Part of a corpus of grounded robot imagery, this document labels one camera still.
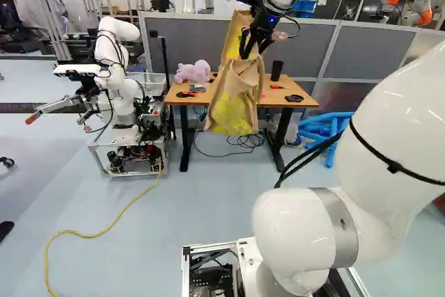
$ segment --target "wooden table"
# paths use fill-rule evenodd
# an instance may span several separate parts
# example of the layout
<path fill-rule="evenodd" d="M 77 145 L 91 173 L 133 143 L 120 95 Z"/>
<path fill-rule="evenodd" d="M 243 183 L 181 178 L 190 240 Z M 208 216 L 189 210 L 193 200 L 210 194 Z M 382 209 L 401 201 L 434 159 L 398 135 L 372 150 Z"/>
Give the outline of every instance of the wooden table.
<path fill-rule="evenodd" d="M 270 89 L 270 85 L 279 85 L 289 89 Z M 181 130 L 183 152 L 181 158 L 181 165 L 179 170 L 186 172 L 188 170 L 188 162 L 191 151 L 191 144 L 195 137 L 194 128 L 188 126 L 187 106 L 208 106 L 215 91 L 215 85 L 209 84 L 206 92 L 200 93 L 197 97 L 177 97 L 177 93 L 189 91 L 188 83 L 174 83 L 165 97 L 165 103 L 171 106 L 179 106 L 181 114 Z M 279 81 L 271 81 L 270 75 L 266 75 L 266 80 L 263 85 L 263 93 L 265 97 L 257 104 L 259 108 L 282 108 L 280 123 L 278 124 L 277 132 L 275 134 L 265 131 L 265 137 L 270 145 L 271 152 L 279 172 L 284 169 L 283 158 L 280 154 L 280 148 L 284 143 L 284 136 L 286 135 L 287 127 L 291 120 L 294 108 L 317 108 L 319 107 L 317 101 L 307 94 L 293 79 L 282 74 Z M 301 102 L 288 102 L 285 97 L 287 95 L 301 95 L 304 99 Z"/>

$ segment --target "gray cubicle wall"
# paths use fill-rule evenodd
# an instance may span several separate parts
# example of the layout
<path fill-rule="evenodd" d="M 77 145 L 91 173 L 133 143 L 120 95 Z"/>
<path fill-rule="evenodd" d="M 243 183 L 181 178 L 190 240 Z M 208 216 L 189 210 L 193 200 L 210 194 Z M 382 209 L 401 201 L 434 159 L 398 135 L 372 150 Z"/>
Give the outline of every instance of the gray cubicle wall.
<path fill-rule="evenodd" d="M 170 73 L 175 73 L 178 63 L 194 63 L 200 58 L 217 70 L 230 17 L 139 15 L 145 23 L 141 29 L 149 70 L 163 72 L 158 42 L 146 38 L 152 29 L 167 38 Z M 272 44 L 264 53 L 264 62 L 270 72 L 275 59 L 284 61 L 283 73 L 320 103 L 316 113 L 354 111 L 378 82 L 445 39 L 444 32 L 430 29 L 324 19 L 298 21 L 300 35 Z M 292 34 L 296 27 L 280 23 L 277 29 Z"/>
<path fill-rule="evenodd" d="M 169 72 L 174 74 L 179 63 L 194 63 L 198 59 L 209 62 L 213 71 L 218 70 L 220 55 L 230 18 L 209 19 L 208 15 L 195 19 L 178 17 L 146 17 L 145 29 L 158 31 L 165 37 L 168 50 Z M 277 29 L 293 34 L 295 24 L 280 23 Z M 312 91 L 324 55 L 335 30 L 335 23 L 301 24 L 298 38 L 275 42 L 264 54 L 266 72 L 272 70 L 274 60 L 284 61 L 283 73 L 294 78 L 307 92 Z M 163 72 L 163 58 L 159 42 L 147 39 L 153 72 Z"/>

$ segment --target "paper bag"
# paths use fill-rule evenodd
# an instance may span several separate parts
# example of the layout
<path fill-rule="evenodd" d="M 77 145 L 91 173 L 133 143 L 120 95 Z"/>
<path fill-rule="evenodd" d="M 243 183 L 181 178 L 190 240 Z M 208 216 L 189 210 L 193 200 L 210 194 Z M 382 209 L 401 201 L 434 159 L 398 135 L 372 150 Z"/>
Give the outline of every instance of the paper bag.
<path fill-rule="evenodd" d="M 264 80 L 263 58 L 229 58 L 218 72 L 215 94 L 210 103 L 206 130 L 242 136 L 258 131 L 257 102 Z"/>
<path fill-rule="evenodd" d="M 242 136 L 258 131 L 257 102 L 261 99 L 264 62 L 255 45 L 249 59 L 239 59 L 241 29 L 249 27 L 249 12 L 234 11 L 227 32 L 215 93 L 210 102 L 205 130 Z"/>

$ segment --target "pink stuffed animal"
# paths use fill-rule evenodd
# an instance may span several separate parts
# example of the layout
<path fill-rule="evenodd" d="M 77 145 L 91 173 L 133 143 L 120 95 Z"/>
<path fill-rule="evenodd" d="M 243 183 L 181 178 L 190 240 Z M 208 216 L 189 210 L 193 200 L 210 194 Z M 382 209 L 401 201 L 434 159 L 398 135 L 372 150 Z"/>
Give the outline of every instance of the pink stuffed animal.
<path fill-rule="evenodd" d="M 199 60 L 194 65 L 192 64 L 178 64 L 175 81 L 183 83 L 187 80 L 191 83 L 206 83 L 210 79 L 210 65 L 204 61 Z"/>

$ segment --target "screwdriver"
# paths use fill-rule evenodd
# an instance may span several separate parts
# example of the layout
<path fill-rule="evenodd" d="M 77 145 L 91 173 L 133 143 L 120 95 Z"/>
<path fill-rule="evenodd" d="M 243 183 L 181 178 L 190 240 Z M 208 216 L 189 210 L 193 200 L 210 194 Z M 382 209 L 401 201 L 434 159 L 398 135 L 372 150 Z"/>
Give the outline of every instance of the screwdriver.
<path fill-rule="evenodd" d="M 279 85 L 270 85 L 270 88 L 273 90 L 288 90 L 289 87 L 279 86 Z"/>

